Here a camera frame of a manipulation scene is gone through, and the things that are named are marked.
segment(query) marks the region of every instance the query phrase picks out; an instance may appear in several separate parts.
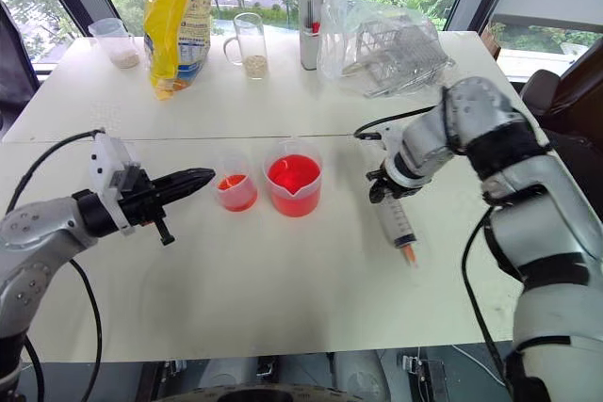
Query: snack bag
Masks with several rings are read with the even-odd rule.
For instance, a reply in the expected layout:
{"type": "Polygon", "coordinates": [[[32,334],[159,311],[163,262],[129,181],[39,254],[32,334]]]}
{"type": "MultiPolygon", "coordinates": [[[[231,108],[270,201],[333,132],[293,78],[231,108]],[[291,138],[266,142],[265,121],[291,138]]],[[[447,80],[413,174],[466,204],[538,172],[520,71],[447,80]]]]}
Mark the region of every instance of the snack bag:
{"type": "Polygon", "coordinates": [[[144,47],[159,99],[188,87],[209,51],[211,0],[146,0],[144,47]]]}

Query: measuring cup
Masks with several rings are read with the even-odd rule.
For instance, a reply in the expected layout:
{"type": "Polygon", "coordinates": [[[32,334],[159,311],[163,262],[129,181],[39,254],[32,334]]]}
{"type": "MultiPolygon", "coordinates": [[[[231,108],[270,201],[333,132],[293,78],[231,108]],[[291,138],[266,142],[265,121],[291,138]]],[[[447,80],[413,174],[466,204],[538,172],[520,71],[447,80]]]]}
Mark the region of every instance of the measuring cup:
{"type": "Polygon", "coordinates": [[[272,204],[289,217],[311,213],[320,199],[322,159],[303,140],[289,138],[272,148],[263,166],[272,204]]]}
{"type": "Polygon", "coordinates": [[[261,79],[268,72],[262,18],[255,13],[241,13],[235,16],[233,23],[236,36],[226,40],[223,46],[226,59],[234,65],[242,65],[249,78],[261,79]],[[232,60],[226,52],[226,47],[234,40],[238,41],[238,49],[241,53],[241,59],[238,61],[232,60]]]}
{"type": "Polygon", "coordinates": [[[222,151],[216,160],[216,177],[212,180],[214,198],[224,209],[232,212],[252,207],[257,200],[257,188],[245,155],[222,151]]]}
{"type": "Polygon", "coordinates": [[[88,31],[118,68],[131,68],[139,64],[139,53],[134,45],[134,37],[125,31],[121,20],[101,19],[90,24],[88,31]]]}

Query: floor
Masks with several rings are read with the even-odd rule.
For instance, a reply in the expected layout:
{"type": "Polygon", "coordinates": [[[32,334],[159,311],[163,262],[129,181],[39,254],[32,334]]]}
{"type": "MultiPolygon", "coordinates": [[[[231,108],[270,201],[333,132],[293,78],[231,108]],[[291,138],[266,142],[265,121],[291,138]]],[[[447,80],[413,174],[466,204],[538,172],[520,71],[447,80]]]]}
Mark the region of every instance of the floor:
{"type": "MultiPolygon", "coordinates": [[[[504,356],[511,350],[509,343],[499,343],[504,356]]],[[[484,345],[462,345],[486,367],[494,371],[484,345]]],[[[376,350],[387,380],[390,399],[393,402],[509,402],[506,391],[471,360],[451,346],[423,347],[421,358],[430,366],[443,364],[445,394],[429,394],[417,390],[417,380],[401,369],[403,355],[416,356],[417,349],[376,350]]],[[[207,361],[188,361],[187,369],[167,378],[161,385],[160,396],[182,394],[197,388],[207,361]]],[[[84,393],[90,376],[89,363],[45,363],[47,402],[77,400],[84,393]]],[[[136,400],[142,363],[104,363],[90,398],[90,402],[126,402],[136,400]]],[[[333,387],[329,359],[325,353],[284,355],[278,360],[278,381],[302,385],[333,387]]],[[[22,372],[19,390],[27,400],[36,400],[33,369],[26,366],[22,372]]]]}

